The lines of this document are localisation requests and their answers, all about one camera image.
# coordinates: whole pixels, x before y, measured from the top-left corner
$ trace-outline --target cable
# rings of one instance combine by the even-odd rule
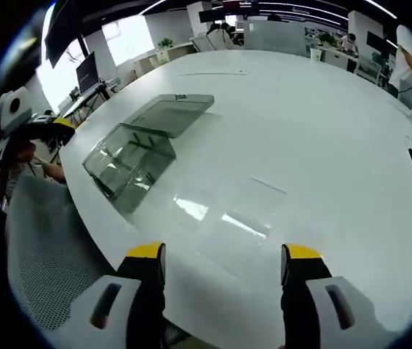
[[[404,92],[407,92],[407,91],[410,91],[412,89],[412,87],[410,87],[409,89],[405,89],[405,90],[403,90],[403,91],[399,91],[398,93],[400,94],[400,93],[404,93]]]

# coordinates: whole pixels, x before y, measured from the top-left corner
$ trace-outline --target transparent acrylic box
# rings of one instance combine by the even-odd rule
[[[83,166],[120,214],[130,214],[175,159],[167,137],[119,124]]]

